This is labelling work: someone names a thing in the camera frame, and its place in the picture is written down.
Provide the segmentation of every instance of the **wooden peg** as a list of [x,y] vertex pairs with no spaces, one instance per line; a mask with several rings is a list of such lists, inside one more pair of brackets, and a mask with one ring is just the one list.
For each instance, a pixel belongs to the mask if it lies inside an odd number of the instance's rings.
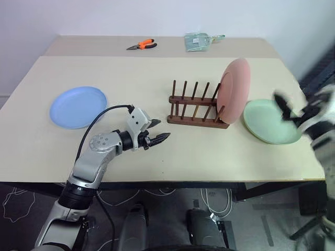
[[182,112],[182,117],[181,117],[181,119],[184,119],[184,114],[185,114],[185,110],[186,110],[186,105],[187,105],[187,104],[184,104],[184,107],[183,107],[183,112]]
[[208,86],[209,86],[209,82],[207,82],[207,85],[206,85],[206,88],[205,88],[205,91],[204,91],[204,94],[203,94],[203,97],[201,98],[201,100],[204,100],[207,89],[208,89]]
[[207,116],[209,114],[210,109],[211,109],[211,105],[209,105],[208,108],[207,108],[206,114],[205,114],[205,116],[203,118],[203,122],[206,120],[206,118],[207,118]]
[[195,86],[194,86],[194,90],[193,90],[193,94],[192,94],[192,100],[194,99],[194,95],[195,95],[195,91],[197,90],[198,87],[198,81],[195,82]]
[[179,115],[179,102],[176,103],[176,116]]
[[176,90],[176,80],[173,81],[172,98],[174,98],[174,91],[175,90]]
[[225,106],[221,106],[221,109],[219,110],[218,114],[216,115],[214,123],[216,123],[218,121],[218,119],[219,119],[220,115],[223,113],[224,109],[225,109]]
[[174,103],[171,104],[171,113],[170,113],[171,117],[173,117],[173,108],[174,108]]
[[182,99],[184,99],[184,96],[185,96],[186,85],[187,85],[187,81],[185,81],[185,83],[184,83],[184,89],[183,89]]
[[211,98],[212,101],[214,101],[215,96],[216,96],[216,94],[218,93],[220,86],[221,86],[221,83],[219,83],[218,86],[216,87],[215,92],[214,92],[214,95],[213,95],[213,98]]
[[199,108],[199,105],[197,105],[197,106],[195,107],[195,110],[194,110],[194,113],[193,113],[193,116],[192,116],[192,120],[194,120],[194,117],[197,115],[198,108]]

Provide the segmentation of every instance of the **black cable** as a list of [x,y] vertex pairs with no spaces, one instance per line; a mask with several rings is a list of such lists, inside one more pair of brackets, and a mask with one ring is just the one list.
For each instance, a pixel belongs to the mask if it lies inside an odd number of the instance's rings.
[[112,107],[109,107],[109,108],[107,108],[106,110],[102,111],[98,116],[96,116],[96,118],[93,120],[93,122],[92,122],[92,123],[90,124],[90,126],[87,128],[87,130],[86,130],[86,132],[84,133],[84,136],[83,136],[83,138],[82,138],[82,140],[81,140],[81,142],[80,142],[80,144],[79,144],[79,148],[78,148],[77,156],[76,156],[76,158],[75,158],[76,161],[77,161],[77,159],[78,159],[79,156],[80,156],[80,153],[81,153],[81,151],[82,151],[83,144],[84,144],[84,142],[85,142],[86,136],[87,136],[88,133],[90,132],[90,129],[93,127],[93,125],[98,121],[98,119],[99,119],[103,114],[105,114],[106,112],[108,112],[108,111],[110,111],[110,110],[113,110],[113,109],[115,109],[115,108],[122,108],[122,107],[124,107],[124,108],[128,108],[128,110],[129,110],[130,112],[132,112],[132,110],[133,110],[133,106],[131,106],[131,105],[112,106]]
[[112,241],[111,241],[111,243],[110,243],[110,251],[113,251],[113,249],[114,249],[114,241],[115,241],[115,225],[114,225],[114,222],[113,222],[113,220],[111,219],[111,217],[110,217],[110,215],[109,215],[107,209],[105,208],[103,202],[102,202],[101,199],[99,198],[99,196],[98,196],[98,191],[96,191],[95,197],[96,197],[97,201],[99,202],[101,208],[104,210],[104,212],[105,212],[105,214],[106,214],[106,216],[107,216],[107,218],[108,218],[108,220],[109,220],[109,222],[110,222],[110,224],[111,224],[111,228],[112,228],[111,239],[112,239]]

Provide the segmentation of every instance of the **table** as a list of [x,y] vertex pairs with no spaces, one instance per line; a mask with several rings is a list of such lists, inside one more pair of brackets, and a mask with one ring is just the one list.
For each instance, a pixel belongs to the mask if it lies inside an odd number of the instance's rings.
[[[95,86],[109,105],[134,104],[162,120],[152,135],[171,132],[148,151],[124,152],[110,164],[105,182],[260,182],[323,180],[324,173],[303,136],[290,145],[269,145],[255,138],[241,120],[228,129],[168,124],[168,98],[188,81],[191,95],[211,82],[214,93],[227,65],[245,56],[251,68],[249,100],[284,92],[295,111],[303,93],[277,53],[262,39],[226,39],[207,52],[186,53],[182,38],[156,38],[157,49],[125,51],[139,37],[60,37],[41,56],[0,110],[0,181],[64,182],[74,164],[85,129],[57,127],[48,112],[53,100],[77,86]],[[192,114],[194,109],[186,110]],[[115,110],[97,123],[90,136],[124,129],[125,110]]]

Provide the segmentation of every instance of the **plate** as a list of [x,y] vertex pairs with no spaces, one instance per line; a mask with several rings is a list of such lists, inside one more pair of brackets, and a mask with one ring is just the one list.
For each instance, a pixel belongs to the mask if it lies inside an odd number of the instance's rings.
[[250,67],[246,59],[236,59],[226,68],[218,91],[217,111],[225,106],[220,119],[234,123],[243,113],[250,88]]
[[273,100],[248,102],[243,118],[252,134],[270,144],[291,144],[302,136],[292,121],[282,120],[282,112]]
[[58,96],[50,107],[50,118],[56,125],[77,129],[89,126],[106,109],[106,96],[95,87],[82,86]]

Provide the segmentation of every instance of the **pink plate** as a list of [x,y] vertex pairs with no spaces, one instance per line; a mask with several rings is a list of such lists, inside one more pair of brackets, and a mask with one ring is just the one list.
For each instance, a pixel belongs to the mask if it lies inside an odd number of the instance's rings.
[[217,111],[225,106],[220,119],[234,123],[242,114],[250,88],[250,67],[246,59],[236,59],[226,68],[218,91]]

